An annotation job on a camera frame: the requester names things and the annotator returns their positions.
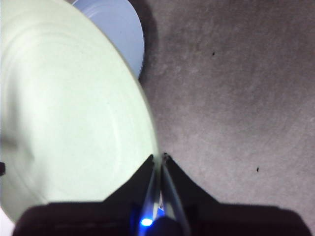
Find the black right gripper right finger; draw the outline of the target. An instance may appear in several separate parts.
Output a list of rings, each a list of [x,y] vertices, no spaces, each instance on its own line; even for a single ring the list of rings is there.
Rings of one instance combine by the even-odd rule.
[[[162,156],[165,215],[186,236],[309,236],[296,212],[277,206],[220,203],[197,185],[173,160]]]

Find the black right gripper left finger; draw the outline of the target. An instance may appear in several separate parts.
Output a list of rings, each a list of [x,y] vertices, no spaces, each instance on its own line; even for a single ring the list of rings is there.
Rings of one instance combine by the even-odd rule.
[[[150,155],[131,178],[103,201],[59,202],[27,209],[15,236],[134,236],[145,215],[153,182]]]

